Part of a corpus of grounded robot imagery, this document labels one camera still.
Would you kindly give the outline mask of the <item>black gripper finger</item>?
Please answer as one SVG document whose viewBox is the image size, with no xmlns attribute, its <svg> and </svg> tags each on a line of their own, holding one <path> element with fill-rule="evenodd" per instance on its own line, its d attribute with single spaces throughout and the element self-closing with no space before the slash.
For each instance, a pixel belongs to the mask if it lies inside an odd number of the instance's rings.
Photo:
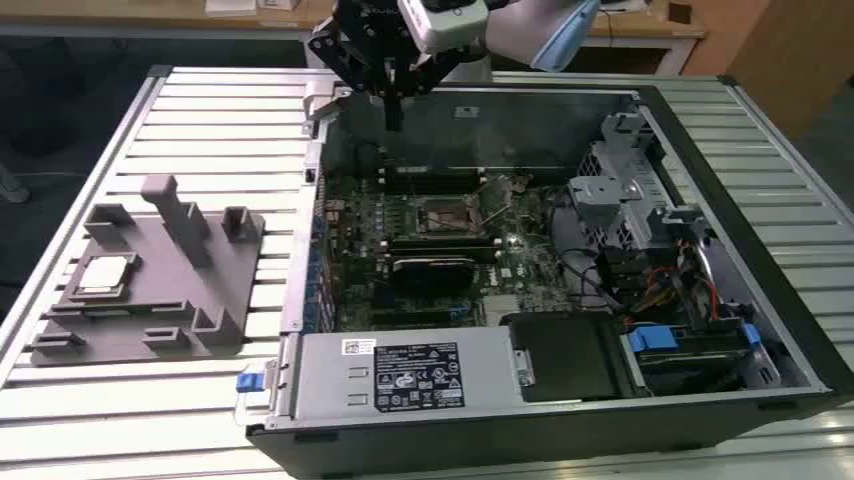
<svg viewBox="0 0 854 480">
<path fill-rule="evenodd" d="M 339 27 L 319 27 L 309 47 L 323 64 L 354 91 L 382 101 L 385 126 L 395 130 L 395 87 L 386 71 L 386 58 L 365 31 L 345 33 Z"/>
<path fill-rule="evenodd" d="M 426 94 L 438 83 L 438 56 L 398 57 L 394 60 L 394 130 L 403 126 L 403 101 Z"/>
</svg>

